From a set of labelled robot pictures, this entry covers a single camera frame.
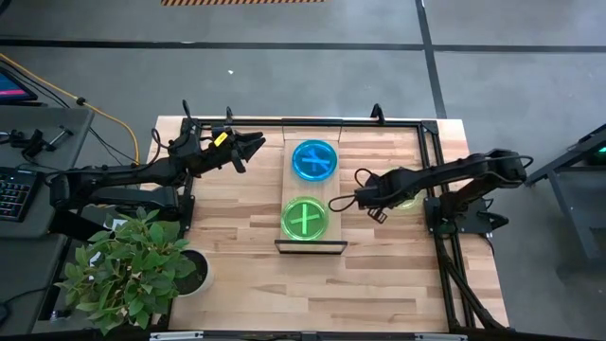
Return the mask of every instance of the yellow cable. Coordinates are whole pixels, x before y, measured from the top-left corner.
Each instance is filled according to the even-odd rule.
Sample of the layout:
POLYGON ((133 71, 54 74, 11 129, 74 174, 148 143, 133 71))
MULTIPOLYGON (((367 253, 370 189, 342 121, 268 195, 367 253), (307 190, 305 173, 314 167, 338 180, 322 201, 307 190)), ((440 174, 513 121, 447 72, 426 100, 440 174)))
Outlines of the yellow cable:
MULTIPOLYGON (((12 60, 11 58, 9 58, 9 57, 5 56, 3 53, 0 53, 0 58, 2 58, 2 59, 4 59, 5 61, 7 61, 7 62, 11 63, 13 66, 20 68, 22 71, 24 71, 25 73, 27 73, 27 74, 28 74, 30 77, 32 77, 32 78, 34 78, 34 79, 36 79, 37 81, 40 81, 40 82, 42 82, 42 83, 46 84, 47 86, 49 86, 49 87, 51 87, 51 88, 53 88, 53 89, 55 89, 55 90, 59 91, 60 93, 62 93, 62 94, 64 94, 64 95, 66 95, 66 96, 68 96, 68 97, 72 98, 73 100, 77 100, 77 99, 78 99, 78 97, 77 97, 77 96, 74 96, 74 95, 72 95, 72 94, 68 93, 67 91, 65 91, 65 90, 61 89, 59 86, 56 86, 56 85, 54 85, 54 84, 52 84, 52 83, 50 83, 50 82, 48 82, 48 81, 43 80, 42 78, 40 78, 40 77, 38 77, 38 76, 36 76, 36 75, 35 75, 33 72, 31 72, 31 71, 27 70, 26 68, 24 68, 23 66, 21 66, 21 65, 20 65, 18 62, 16 62, 16 61, 12 60)), ((86 106, 87 108, 90 108, 90 109, 91 109, 91 110, 93 110, 95 113, 97 113, 97 114, 99 114, 99 115, 101 115, 101 116, 103 116, 103 117, 109 118, 109 119, 111 119, 112 121, 114 121, 114 122, 116 122, 116 123, 120 124, 122 127, 126 128, 126 130, 127 130, 127 131, 129 132, 129 134, 131 135, 131 138, 133 139, 133 144, 134 144, 134 160, 135 160, 135 161, 136 161, 136 163, 138 164, 138 163, 139 163, 139 144, 138 144, 138 143, 137 143, 137 141, 136 141, 136 136, 134 136, 134 133, 133 133, 133 130, 131 129, 131 127, 129 127, 129 126, 128 126, 128 124, 126 124, 126 123, 122 122, 121 120, 119 120, 119 119, 117 119, 117 118, 115 118, 115 117, 112 117, 112 116, 110 116, 110 115, 107 115, 107 114, 103 113, 103 112, 102 112, 102 111, 100 111, 98 108, 96 108, 96 107, 94 107, 94 106, 92 106, 92 105, 88 104, 87 102, 84 102, 84 106, 86 106)))

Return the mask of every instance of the concrete floor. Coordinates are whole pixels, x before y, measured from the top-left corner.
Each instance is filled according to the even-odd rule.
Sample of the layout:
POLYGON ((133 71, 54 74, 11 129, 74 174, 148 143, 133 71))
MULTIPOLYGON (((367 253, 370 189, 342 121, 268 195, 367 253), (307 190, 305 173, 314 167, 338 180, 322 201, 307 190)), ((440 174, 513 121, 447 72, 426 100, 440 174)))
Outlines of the concrete floor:
MULTIPOLYGON (((206 42, 421 43, 414 0, 161 8, 158 1, 20 0, 0 35, 206 42)), ((606 4, 590 0, 426 0, 435 44, 606 45, 606 4)), ((327 50, 110 50, 2 47, 40 76, 133 127, 142 155, 158 115, 436 117, 423 52, 327 50)), ((509 148, 535 170, 604 123, 603 54, 437 53, 449 118, 470 149, 509 148)), ((121 128, 95 129, 132 153, 121 128)), ((87 140, 79 164, 113 164, 87 140)), ((606 279, 556 269, 578 254, 547 183, 501 190, 492 211, 496 263, 510 324, 523 332, 606 339, 606 279)))

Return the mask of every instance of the desk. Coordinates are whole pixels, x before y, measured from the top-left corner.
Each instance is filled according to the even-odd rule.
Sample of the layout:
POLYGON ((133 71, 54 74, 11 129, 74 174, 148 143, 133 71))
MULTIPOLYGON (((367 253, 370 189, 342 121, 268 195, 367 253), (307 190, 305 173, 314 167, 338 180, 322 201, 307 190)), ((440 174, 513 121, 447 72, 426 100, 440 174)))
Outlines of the desk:
MULTIPOLYGON (((36 157, 40 164, 58 169, 74 167, 92 119, 93 115, 82 109, 0 106, 2 129, 17 129, 26 136, 39 129, 44 139, 54 137, 60 131, 60 124, 74 132, 75 135, 55 152, 41 152, 36 157)), ((24 163, 20 151, 9 145, 0 146, 0 165, 16 167, 24 163)), ((0 300, 44 288, 51 284, 60 266, 58 260, 67 239, 46 234, 54 215, 54 209, 48 204, 48 195, 48 188, 42 185, 24 222, 0 222, 0 300)), ((12 315, 0 327, 0 335, 31 332, 45 297, 46 292, 42 291, 11 302, 12 315)))
MULTIPOLYGON (((181 117, 159 117, 163 140, 176 138, 181 117)), ((197 296, 177 298, 172 330, 446 332, 448 331, 433 238, 422 205, 387 211, 376 224, 353 207, 342 213, 342 256, 279 255, 285 135, 317 138, 322 127, 235 127, 263 131, 267 142, 246 166, 213 170, 194 183, 190 246, 206 253, 215 282, 197 296)), ((461 120, 438 122, 445 160, 469 154, 461 120)), ((360 167, 377 173, 420 169, 417 132, 410 128, 343 127, 338 133, 341 194, 357 187, 360 167)), ((430 151, 433 149, 428 138, 430 151)), ((155 153, 151 147, 150 157, 155 153)), ((461 235, 471 287, 493 316, 507 316, 490 247, 461 235)), ((454 290, 463 321, 460 294, 454 290)))

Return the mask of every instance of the wooden table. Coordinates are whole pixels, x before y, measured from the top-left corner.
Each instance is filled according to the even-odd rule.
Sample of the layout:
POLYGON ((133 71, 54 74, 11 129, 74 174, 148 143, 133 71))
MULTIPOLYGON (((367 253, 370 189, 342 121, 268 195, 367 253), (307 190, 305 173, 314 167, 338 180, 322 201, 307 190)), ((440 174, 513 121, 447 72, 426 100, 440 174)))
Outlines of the wooden table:
MULTIPOLYGON (((181 117, 159 117, 156 129, 162 140, 176 138, 181 122, 181 117)), ((438 127, 446 162, 469 154, 461 120, 439 120, 438 127)), ((196 180, 187 238, 192 248, 207 255, 215 282, 197 296, 175 299, 172 330, 448 331, 435 244, 426 232, 420 203, 388 211, 385 224, 374 223, 356 207, 343 212, 343 239, 349 241, 343 256, 279 255, 274 240, 280 236, 284 136, 307 138, 334 131, 236 129, 263 131, 267 142, 246 165, 245 174, 227 165, 196 180)), ((342 194, 357 187, 353 173, 358 168, 377 173, 400 166, 421 168, 414 129, 344 127, 338 134, 342 194)), ((428 142, 430 158, 435 159, 428 142)), ((152 143, 150 158, 155 148, 152 143)), ((460 239, 470 286, 507 325, 490 247, 478 236, 460 239)), ((463 321, 457 290, 454 298, 463 321)))

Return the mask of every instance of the plant pot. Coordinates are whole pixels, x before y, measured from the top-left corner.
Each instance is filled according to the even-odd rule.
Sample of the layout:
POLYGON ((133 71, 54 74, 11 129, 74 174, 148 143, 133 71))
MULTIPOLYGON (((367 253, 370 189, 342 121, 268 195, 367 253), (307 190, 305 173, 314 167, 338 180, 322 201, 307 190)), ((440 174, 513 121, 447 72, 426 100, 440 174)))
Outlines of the plant pot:
POLYGON ((196 250, 185 250, 181 254, 196 264, 196 271, 174 281, 179 297, 192 296, 208 289, 212 285, 214 276, 206 257, 196 250))

